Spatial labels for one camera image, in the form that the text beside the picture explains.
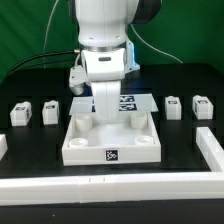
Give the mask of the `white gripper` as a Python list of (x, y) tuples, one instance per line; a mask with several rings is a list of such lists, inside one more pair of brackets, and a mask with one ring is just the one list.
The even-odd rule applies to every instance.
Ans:
[(125, 49), (110, 52), (82, 51), (82, 63), (92, 82), (95, 112), (99, 121), (115, 120), (119, 112), (121, 80), (125, 77)]

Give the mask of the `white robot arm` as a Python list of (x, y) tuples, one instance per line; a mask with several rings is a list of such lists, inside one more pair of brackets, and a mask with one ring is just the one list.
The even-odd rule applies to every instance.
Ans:
[(121, 80), (127, 65), (129, 24), (146, 24), (162, 0), (75, 0), (82, 66), (91, 83), (97, 119), (118, 116)]

